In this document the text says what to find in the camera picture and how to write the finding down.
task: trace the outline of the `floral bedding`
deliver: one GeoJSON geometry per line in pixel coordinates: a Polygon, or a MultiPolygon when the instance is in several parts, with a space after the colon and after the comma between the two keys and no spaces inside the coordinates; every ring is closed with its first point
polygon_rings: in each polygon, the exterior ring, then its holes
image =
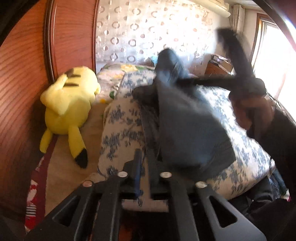
{"type": "MultiPolygon", "coordinates": [[[[139,85],[149,85],[155,74],[151,70],[126,73],[122,79],[115,100],[104,114],[101,155],[98,163],[97,180],[108,178],[122,170],[125,162],[132,160],[136,148],[142,149],[141,177],[142,195],[137,201],[125,200],[123,207],[129,210],[166,211],[163,201],[149,198],[147,159],[141,125],[140,109],[131,96],[131,91],[139,85]]],[[[228,99],[229,91],[221,88],[200,86],[200,91],[214,108],[216,116],[226,129],[236,155],[236,161],[217,177],[207,180],[213,189],[226,199],[234,198],[258,183],[274,168],[274,162],[262,147],[246,135],[233,115],[228,99]]]]}
{"type": "Polygon", "coordinates": [[[96,75],[101,85],[100,101],[109,103],[114,99],[125,73],[144,69],[151,69],[151,67],[132,64],[106,64],[96,75]]]}

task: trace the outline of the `white curtain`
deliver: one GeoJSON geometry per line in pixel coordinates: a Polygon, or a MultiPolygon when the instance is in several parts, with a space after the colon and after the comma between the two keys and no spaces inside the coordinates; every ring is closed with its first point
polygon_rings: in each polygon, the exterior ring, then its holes
{"type": "Polygon", "coordinates": [[[232,30],[241,36],[244,27],[244,8],[240,4],[233,6],[233,23],[232,30]]]}

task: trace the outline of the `wooden nightstand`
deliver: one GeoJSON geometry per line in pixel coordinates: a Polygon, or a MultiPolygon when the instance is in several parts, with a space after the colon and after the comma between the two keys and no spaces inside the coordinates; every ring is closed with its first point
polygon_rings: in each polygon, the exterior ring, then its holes
{"type": "Polygon", "coordinates": [[[229,73],[227,73],[226,71],[224,71],[223,69],[221,69],[219,66],[208,62],[207,64],[207,68],[205,70],[205,75],[212,75],[212,74],[222,74],[222,75],[227,75],[229,73]]]}

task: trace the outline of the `metal bolt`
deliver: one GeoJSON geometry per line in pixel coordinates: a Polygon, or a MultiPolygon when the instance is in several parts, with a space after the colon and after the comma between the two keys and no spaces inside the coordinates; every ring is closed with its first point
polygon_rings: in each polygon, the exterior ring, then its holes
{"type": "Polygon", "coordinates": [[[128,173],[127,172],[119,172],[118,174],[117,174],[117,176],[119,176],[119,177],[126,177],[128,175],[128,173]]]}
{"type": "Polygon", "coordinates": [[[162,178],[169,178],[169,177],[172,176],[172,174],[171,174],[170,172],[162,172],[162,173],[160,174],[160,176],[161,176],[162,178]]]}
{"type": "Polygon", "coordinates": [[[196,186],[197,188],[205,188],[205,187],[207,187],[207,184],[206,184],[205,182],[197,182],[197,183],[195,184],[195,186],[196,186]]]}
{"type": "Polygon", "coordinates": [[[89,188],[89,187],[92,186],[92,181],[90,181],[90,180],[84,181],[82,185],[83,185],[85,188],[89,188]]]}

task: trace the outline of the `window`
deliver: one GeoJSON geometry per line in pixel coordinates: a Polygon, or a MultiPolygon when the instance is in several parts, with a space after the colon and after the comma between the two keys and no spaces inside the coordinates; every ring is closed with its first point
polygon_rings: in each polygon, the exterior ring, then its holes
{"type": "Polygon", "coordinates": [[[296,78],[293,72],[296,53],[282,31],[267,15],[257,14],[252,53],[256,77],[264,81],[270,95],[296,119],[296,78]]]}

